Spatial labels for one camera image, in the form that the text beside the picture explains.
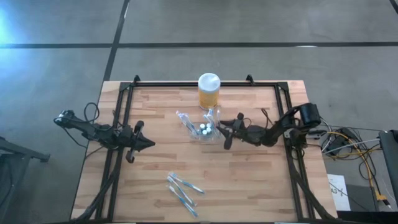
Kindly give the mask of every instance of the yellow liquid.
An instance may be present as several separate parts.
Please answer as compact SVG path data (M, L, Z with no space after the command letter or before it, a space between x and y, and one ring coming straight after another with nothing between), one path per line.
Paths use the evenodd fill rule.
M204 93L199 90L199 104L204 109L210 109L217 106L218 101L218 90L214 93Z

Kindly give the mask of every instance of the yellow cable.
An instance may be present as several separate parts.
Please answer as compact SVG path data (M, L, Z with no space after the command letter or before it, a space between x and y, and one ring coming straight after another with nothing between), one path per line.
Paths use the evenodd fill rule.
M378 149L370 149L370 150L367 151L367 153L373 152L375 150L378 150ZM332 159L332 158L338 159L338 158L341 158L343 156L358 155L358 154L362 154L362 153L364 153L364 152L352 152L352 153L340 154L340 155L337 155L337 156L330 156L331 158L325 158L325 159Z
M328 134L337 134L337 135L342 136L343 138L347 139L348 142L349 142L350 144L354 144L354 143L351 141L351 139L350 139L349 137L345 136L344 134L337 133L337 132L334 132L334 131L329 131ZM354 148L358 151L358 154L361 155L363 161L365 162L366 169L368 170L369 184L370 184L371 187L373 187L372 176L371 176L371 169L370 169L370 167L369 167L369 164L368 164L367 160L365 159L365 157L363 156L363 152L361 152L361 151L358 149L358 147L357 147L356 145L354 145ZM374 191L375 191L375 193L376 193L376 198L377 198L377 200L384 200L384 199L386 198L386 196L380 194L380 192L378 191L378 189L374 188Z

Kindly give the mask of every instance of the gray floor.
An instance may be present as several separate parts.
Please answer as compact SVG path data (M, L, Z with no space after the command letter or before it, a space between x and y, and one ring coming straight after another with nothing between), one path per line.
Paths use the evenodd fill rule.
M112 43L123 0L5 0L0 43ZM396 41L398 15L388 0L132 0L121 42ZM82 115L96 102L110 49L0 49L0 136L51 153L32 161L8 215L10 223L68 220L84 150L53 124L61 110ZM305 80L308 97L330 123L397 129L398 47L119 49L111 80ZM80 142L78 132L72 132ZM377 136L362 131L364 139ZM377 179L391 194L382 152ZM360 161L325 161L330 174L367 186Z

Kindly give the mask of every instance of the wooden table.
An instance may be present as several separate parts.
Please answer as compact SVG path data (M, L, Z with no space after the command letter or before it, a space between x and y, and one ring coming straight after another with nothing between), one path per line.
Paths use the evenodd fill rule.
M308 102L303 81L288 83L293 106ZM98 105L101 111L99 123L112 123L119 84L104 82ZM133 126L136 121L143 120L144 136L155 141L156 146L136 153L133 164L123 159L114 221L296 221L282 138L274 147L255 147L234 140L229 151L223 149L223 139L219 144L191 141L175 112L188 113L194 123L204 123L201 117L204 111L198 103L197 88L134 88L129 124ZM279 119L273 88L222 87L219 103L222 119L233 119L242 112L253 124L265 126L266 118L260 108L268 111L271 120ZM91 142L87 153L98 147L97 142ZM103 150L85 161L72 218L79 216L98 193L105 157ZM311 191L336 217L319 148L308 147L304 160ZM198 218L194 219L166 188L166 176L171 170L206 191L205 195L199 195L185 188L198 203L195 208ZM306 212L303 194L300 195Z

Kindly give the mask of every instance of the white lid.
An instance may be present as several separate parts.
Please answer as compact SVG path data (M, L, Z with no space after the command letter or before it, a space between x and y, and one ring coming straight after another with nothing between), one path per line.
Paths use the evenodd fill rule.
M198 81L199 89L204 93L214 93L220 88L220 85L220 78L213 73L205 73L201 75Z

